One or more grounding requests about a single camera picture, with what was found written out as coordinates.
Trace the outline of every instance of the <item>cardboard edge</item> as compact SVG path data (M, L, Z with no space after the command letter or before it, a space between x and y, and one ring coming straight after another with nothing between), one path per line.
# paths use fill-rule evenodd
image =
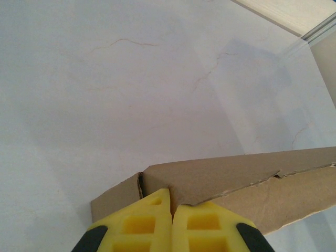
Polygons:
M322 168L326 168L326 167L336 167L336 163L329 163L329 164L326 164L326 165L321 165L321 166L318 166L318 167L313 167L313 168L309 168L309 169L305 169L305 170L302 170L302 171L295 171L295 172L291 172L291 173L286 173L286 174L283 174L281 172L281 170L277 171L276 173L274 173L273 175L271 176L268 176L266 178L262 178L261 180L259 181L256 181L256 182L252 182L250 183L249 185L247 186L242 186L242 187L239 187L239 188L235 188L233 190L229 190L229 191L224 191L224 192L221 192L219 194L216 194L210 198L206 198L196 204L188 204L188 203L183 203L184 205L191 205L191 206L197 206L201 203L204 203L204 202L207 202L207 201L211 201L213 199L216 199L216 198L220 198L220 197L225 197L225 196L228 196L229 194L233 193L233 192L236 192L236 191L239 191L239 190L242 190L244 188L247 188L247 187L251 187L251 186L258 186L260 185L261 183L265 182L265 181L268 181L269 179L271 179L272 177L275 177L277 179L284 179L288 176L293 176L293 175L297 175L297 174L300 174L300 173L305 173L305 172L312 172L312 171L316 171L316 170L319 170L319 169L322 169Z
M263 234L336 204L333 186L330 187L336 178L334 165L297 175L283 179L272 177L213 202L252 220Z
M92 222L142 199L141 178L142 173L137 172L92 200L90 203Z
M198 204L223 192L258 184L274 174L279 179L328 166L336 162L335 153L336 146L151 165L143 172L144 195L169 188L174 212L180 204Z

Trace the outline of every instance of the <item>crack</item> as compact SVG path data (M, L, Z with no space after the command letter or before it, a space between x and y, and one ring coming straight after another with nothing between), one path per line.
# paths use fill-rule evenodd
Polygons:
M270 176L266 177L266 178L263 178L261 180L258 180L258 181L254 181L254 182L251 182L249 185L244 185L244 186L241 186L241 187L238 187L238 188L235 188L235 189L231 189L231 190L225 190L224 192L222 193L218 193L210 198L207 198L201 202L198 202L198 203L195 203L195 204L186 204L186 205L191 205L191 206L197 206L201 203L204 203L204 202L207 202L207 201L210 201L210 200L213 200L215 198L219 198L219 197L226 197L227 195L231 194L231 193L234 193L234 192L237 192L241 189L244 189L244 188L248 188L248 187L251 187L251 186L259 186L261 185L263 182L266 182L268 181L270 178L272 177L275 177L278 173L280 172L280 170L278 170L277 172L271 174Z
M229 52L225 52L224 54L226 54L226 55L230 55L230 56L232 56L232 55L238 55L237 53L235 53L235 54L230 54Z
M313 122L309 122L306 127L302 128L301 130L299 130L298 133L296 133L296 135L294 136L294 140L292 141L292 150L294 149L294 145L295 145L295 142L297 141L298 139L298 135L301 134L303 131L309 129L309 127L313 124Z
M120 38L118 40L116 40L115 42L111 43L110 45L108 46L99 46L99 47L96 47L94 48L90 53L93 53L95 50L98 50L98 49L106 49L106 48L109 48L111 46L113 46L114 44L120 42L120 41L128 41L132 44L135 44L135 45L139 45L139 46L158 46L158 44L150 44L150 43L139 43L139 42L136 42L136 41L132 41L128 38Z
M229 55L229 56L238 55L237 53L230 54L230 53L228 53L228 52L227 52L227 53L226 53L226 52L223 52L223 53L219 54L218 57L216 58L216 65L215 65L214 67L212 67L212 68L210 69L210 71L207 72L204 76L198 78L198 79L194 82L194 88L193 88L193 90L192 90L192 93L198 88L198 85L200 84L200 81L207 79L207 78L209 77L209 75L210 75L210 74L211 74L211 73L218 67L219 60L220 60L220 58L221 58L224 54L225 54L225 55Z
M263 135L258 135L258 136L254 139L252 146L255 145L255 144L257 143L257 141L258 141L260 138L263 138L263 137L264 137Z

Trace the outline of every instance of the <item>torn cardboard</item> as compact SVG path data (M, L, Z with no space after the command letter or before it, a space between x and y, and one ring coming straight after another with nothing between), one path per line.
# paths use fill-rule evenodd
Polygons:
M212 200L264 233L336 204L336 147L158 164L91 202L95 222L169 188L171 211Z

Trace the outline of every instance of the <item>cardboard flap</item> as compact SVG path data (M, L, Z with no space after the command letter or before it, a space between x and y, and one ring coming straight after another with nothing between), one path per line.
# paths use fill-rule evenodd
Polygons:
M334 165L277 177L212 200L252 220L267 234L336 204Z
M143 190L148 195L168 187L174 213L180 204L195 205L274 176L281 178L333 162L335 147L159 164L143 172Z
M137 173L91 201L92 221L102 219L142 198Z

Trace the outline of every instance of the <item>rectangular hole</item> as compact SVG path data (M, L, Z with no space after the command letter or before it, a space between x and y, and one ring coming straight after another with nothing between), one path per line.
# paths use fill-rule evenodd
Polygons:
M217 214L192 215L189 217L187 223L187 229L189 230L210 230L220 228Z
M150 241L115 242L113 245L113 252L150 252L150 249Z
M156 198L151 202L151 205L161 205L162 200L160 198Z
M153 234L155 230L154 216L130 216L122 227L123 234Z
M229 250L226 239L224 237L203 238L190 237L189 238L190 252L231 252Z

